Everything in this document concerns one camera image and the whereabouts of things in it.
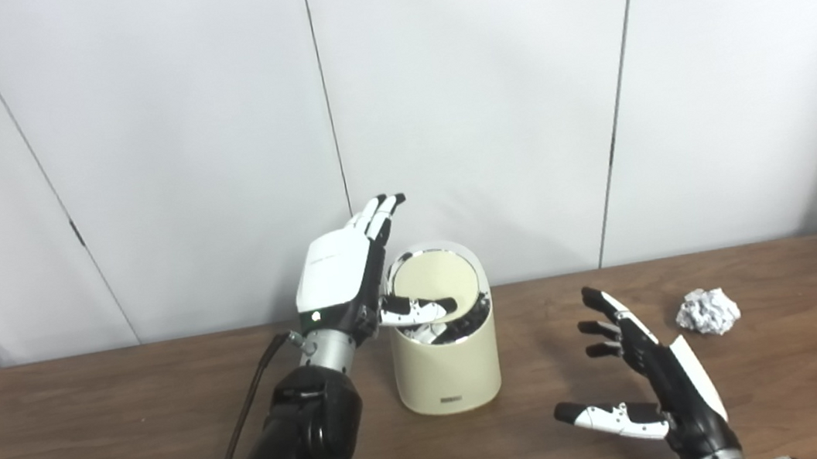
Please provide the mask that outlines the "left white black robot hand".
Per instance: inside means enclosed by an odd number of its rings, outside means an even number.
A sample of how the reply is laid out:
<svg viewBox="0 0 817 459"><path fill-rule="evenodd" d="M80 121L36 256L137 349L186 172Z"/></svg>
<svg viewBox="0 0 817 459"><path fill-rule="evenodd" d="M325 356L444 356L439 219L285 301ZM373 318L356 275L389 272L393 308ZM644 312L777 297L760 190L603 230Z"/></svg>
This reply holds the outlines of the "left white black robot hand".
<svg viewBox="0 0 817 459"><path fill-rule="evenodd" d="M359 345L378 327L415 327L444 319L456 299L383 294L385 250L404 194L377 195L342 228L310 242L296 290L303 334L335 330Z"/></svg>

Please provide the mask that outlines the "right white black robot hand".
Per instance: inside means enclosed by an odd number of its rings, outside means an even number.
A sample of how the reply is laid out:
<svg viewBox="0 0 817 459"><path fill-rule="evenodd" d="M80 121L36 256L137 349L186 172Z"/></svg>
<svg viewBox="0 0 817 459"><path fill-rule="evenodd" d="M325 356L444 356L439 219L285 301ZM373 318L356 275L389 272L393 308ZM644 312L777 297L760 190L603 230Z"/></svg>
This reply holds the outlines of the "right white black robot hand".
<svg viewBox="0 0 817 459"><path fill-rule="evenodd" d="M746 459L716 386L685 338L663 344L611 294L591 286L581 292L583 304L605 316L579 322L580 332L603 337L585 353L624 360L648 379L657 401L559 402L554 418L623 438L666 440L679 459Z"/></svg>

